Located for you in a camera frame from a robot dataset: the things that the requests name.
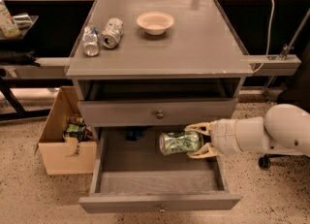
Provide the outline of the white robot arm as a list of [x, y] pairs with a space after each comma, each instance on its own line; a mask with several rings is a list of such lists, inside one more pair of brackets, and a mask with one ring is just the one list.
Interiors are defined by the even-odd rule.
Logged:
[[294, 105], [273, 106], [264, 117], [190, 124], [185, 131], [210, 137], [199, 151], [189, 153], [195, 159], [241, 152], [310, 156], [310, 114]]

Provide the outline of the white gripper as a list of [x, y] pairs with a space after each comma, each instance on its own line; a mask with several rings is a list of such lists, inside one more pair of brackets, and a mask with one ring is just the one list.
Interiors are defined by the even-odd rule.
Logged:
[[221, 119], [213, 125], [211, 122], [200, 122], [187, 125], [185, 132], [197, 132], [210, 136], [211, 143], [206, 143], [201, 149], [195, 152], [188, 152], [187, 156], [192, 159], [204, 159], [215, 157], [217, 150], [224, 155], [234, 155], [239, 152], [236, 141], [234, 119]]

